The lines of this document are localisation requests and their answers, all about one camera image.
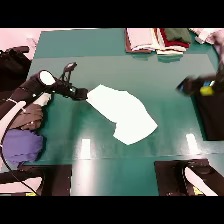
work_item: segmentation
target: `green table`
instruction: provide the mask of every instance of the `green table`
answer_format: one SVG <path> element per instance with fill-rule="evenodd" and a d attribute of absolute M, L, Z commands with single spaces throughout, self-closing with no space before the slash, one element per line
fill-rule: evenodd
<path fill-rule="evenodd" d="M 142 101 L 158 128 L 126 146 L 113 137 L 115 124 L 87 102 L 55 95 L 45 108 L 39 131 L 46 144 L 36 164 L 73 164 L 72 195 L 158 195 L 156 160 L 208 158 L 224 175 L 224 143 L 203 141 L 191 99 L 175 90 L 188 75 L 217 70 L 212 46 L 193 41 L 180 61 L 163 63 L 155 53 L 126 53 L 123 29 L 43 32 L 29 76 L 46 69 L 59 77 L 73 61 L 76 87 L 127 90 Z M 83 153 L 86 139 L 88 155 Z"/>

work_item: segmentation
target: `pink wall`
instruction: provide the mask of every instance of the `pink wall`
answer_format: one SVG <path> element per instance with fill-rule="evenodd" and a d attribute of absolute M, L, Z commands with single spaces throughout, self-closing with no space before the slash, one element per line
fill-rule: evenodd
<path fill-rule="evenodd" d="M 29 45 L 27 37 L 32 37 L 36 41 L 39 40 L 41 31 L 54 30 L 70 30 L 77 28 L 0 28 L 0 49 L 6 50 L 10 47 Z M 29 59 L 32 59 L 35 53 L 35 48 L 30 47 L 30 52 L 26 54 Z"/>

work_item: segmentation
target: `black cable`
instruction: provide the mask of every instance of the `black cable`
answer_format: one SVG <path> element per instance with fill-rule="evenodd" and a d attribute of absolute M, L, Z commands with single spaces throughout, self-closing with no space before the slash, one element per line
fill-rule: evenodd
<path fill-rule="evenodd" d="M 10 166 L 7 164 L 6 160 L 5 160 L 5 157 L 3 155 L 3 152 L 2 152 L 2 146 L 0 145 L 0 155 L 2 157 L 2 161 L 3 163 L 5 164 L 5 166 L 8 168 L 8 170 L 11 172 L 12 176 L 17 180 L 19 181 L 20 183 L 22 183 L 24 186 L 26 186 L 27 188 L 29 188 L 33 193 L 35 193 L 37 196 L 40 196 L 32 187 L 30 187 L 29 185 L 27 185 L 26 183 L 24 183 L 23 181 L 19 180 L 16 175 L 14 174 L 13 170 L 10 168 Z"/>

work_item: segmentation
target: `gray cloth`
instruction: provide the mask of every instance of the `gray cloth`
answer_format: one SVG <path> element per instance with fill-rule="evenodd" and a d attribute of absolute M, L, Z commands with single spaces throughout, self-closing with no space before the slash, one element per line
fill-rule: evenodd
<path fill-rule="evenodd" d="M 43 136 L 29 130 L 9 130 L 3 141 L 3 155 L 12 164 L 34 162 L 43 146 Z"/>
<path fill-rule="evenodd" d="M 9 129 L 35 130 L 40 127 L 43 120 L 42 108 L 38 104 L 30 104 L 13 121 Z"/>

